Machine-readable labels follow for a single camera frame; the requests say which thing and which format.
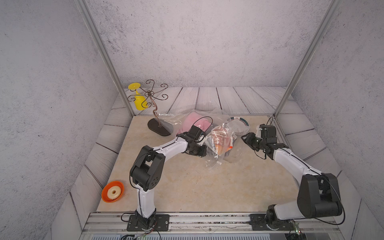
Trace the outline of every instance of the beige tabletop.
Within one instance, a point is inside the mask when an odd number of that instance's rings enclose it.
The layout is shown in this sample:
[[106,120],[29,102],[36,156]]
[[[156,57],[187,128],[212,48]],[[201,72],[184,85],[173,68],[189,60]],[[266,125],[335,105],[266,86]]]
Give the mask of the beige tabletop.
[[[108,182],[124,184],[123,196],[116,202],[100,201],[99,212],[128,212],[137,207],[136,189],[129,184],[131,169],[139,151],[145,145],[156,147],[172,140],[147,127],[152,117],[135,116]],[[255,132],[266,116],[244,116]],[[258,158],[240,139],[233,150],[240,157],[209,170],[207,157],[178,154],[164,164],[161,180],[155,187],[155,206],[158,212],[265,212],[271,204],[295,200],[298,188],[292,175],[277,162]]]

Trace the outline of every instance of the donut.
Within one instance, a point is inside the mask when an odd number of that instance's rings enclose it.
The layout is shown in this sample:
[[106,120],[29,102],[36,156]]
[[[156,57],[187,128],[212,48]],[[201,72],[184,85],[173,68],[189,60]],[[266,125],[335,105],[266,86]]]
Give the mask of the donut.
[[116,199],[120,196],[121,194],[121,188],[119,186],[113,186],[111,187],[110,189],[108,189],[108,192],[107,192],[107,197],[109,199]]

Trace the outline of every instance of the pink cloth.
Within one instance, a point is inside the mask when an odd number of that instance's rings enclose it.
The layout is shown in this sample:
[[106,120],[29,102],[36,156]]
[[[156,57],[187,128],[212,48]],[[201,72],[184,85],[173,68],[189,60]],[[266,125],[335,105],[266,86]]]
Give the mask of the pink cloth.
[[[188,132],[189,129],[192,127],[192,124],[196,122],[197,119],[202,118],[200,114],[196,112],[190,113],[184,120],[183,125],[181,128],[177,131],[176,134],[182,133],[182,132]],[[211,125],[210,118],[202,118],[198,120],[195,123],[195,126],[199,127],[201,130],[206,131],[209,126]]]

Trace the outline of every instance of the white wooden floor plank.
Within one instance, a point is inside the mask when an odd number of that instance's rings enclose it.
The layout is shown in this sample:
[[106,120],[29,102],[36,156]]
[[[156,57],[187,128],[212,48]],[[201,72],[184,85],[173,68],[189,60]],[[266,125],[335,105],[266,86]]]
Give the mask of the white wooden floor plank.
[[281,114],[279,123],[285,134],[292,134],[314,129],[314,126],[304,114]]
[[235,91],[252,114],[273,114],[275,109],[250,87],[235,87]]
[[305,162],[323,173],[332,173],[337,176],[341,171],[339,164],[328,148],[308,158]]
[[[353,228],[358,216],[361,197],[344,172],[338,177],[341,203],[345,209],[345,222],[339,225],[339,229],[345,239],[351,239]],[[343,220],[343,214],[334,217],[336,223]]]
[[125,108],[124,102],[121,99],[120,94],[116,97],[115,102],[113,103],[112,109],[114,108]]
[[315,130],[294,133],[286,137],[292,151],[301,159],[305,159],[325,148],[324,142]]
[[85,166],[92,172],[103,187],[107,185],[118,155],[113,151],[95,144],[85,161]]
[[282,87],[251,87],[255,90],[265,101],[267,101],[275,109],[279,105],[281,98],[285,92],[285,89]]
[[220,101],[216,88],[199,88],[196,109],[200,111],[212,111],[220,109]]
[[218,87],[221,109],[227,114],[250,114],[233,87]]
[[103,125],[96,142],[118,153],[127,131],[127,127]]
[[111,109],[104,124],[129,127],[132,117],[127,108]]
[[377,222],[376,218],[364,201],[361,202],[358,219],[356,221],[355,230],[352,235],[352,240],[361,239],[384,239],[384,229]]
[[168,113],[175,114],[187,109],[195,109],[198,91],[199,88],[182,88]]
[[102,190],[96,179],[84,166],[71,189],[82,228],[85,226],[89,213],[96,211]]
[[75,206],[68,193],[52,223],[52,240],[75,240],[80,237],[82,230]]
[[287,101],[281,110],[281,113],[303,114],[303,111],[295,101]]
[[[157,105],[157,111],[156,112],[158,114],[167,114],[169,109],[171,108],[171,106],[175,102],[177,96],[179,95],[180,91],[181,91],[181,87],[174,87],[174,88],[167,88],[164,91],[162,91],[161,93],[157,93],[155,95],[155,97],[157,97],[159,99],[162,99],[163,94],[167,94],[168,98],[166,100],[154,99],[155,103]],[[144,111],[142,111],[140,113],[140,115],[152,115],[154,109],[155,109],[155,107],[149,107],[149,108],[145,109]]]

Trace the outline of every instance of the orange plate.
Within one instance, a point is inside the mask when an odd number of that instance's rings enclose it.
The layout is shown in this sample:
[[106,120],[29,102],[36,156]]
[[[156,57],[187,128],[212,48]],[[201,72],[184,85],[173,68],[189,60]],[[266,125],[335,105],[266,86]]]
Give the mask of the orange plate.
[[[119,196],[118,198],[112,200],[112,199],[108,198],[108,196],[107,196],[107,192],[108,192],[108,190],[109,190],[111,187],[113,187],[113,186],[118,186],[118,187],[120,187],[120,188],[121,188],[121,194],[120,194],[120,196]],[[124,185],[123,185],[121,182],[119,182],[119,181],[113,181],[113,182],[108,183],[108,184],[105,186],[105,188],[104,188],[103,191],[101,192],[101,199],[102,199],[104,202],[116,202],[116,201],[122,196],[123,192],[124,192]]]

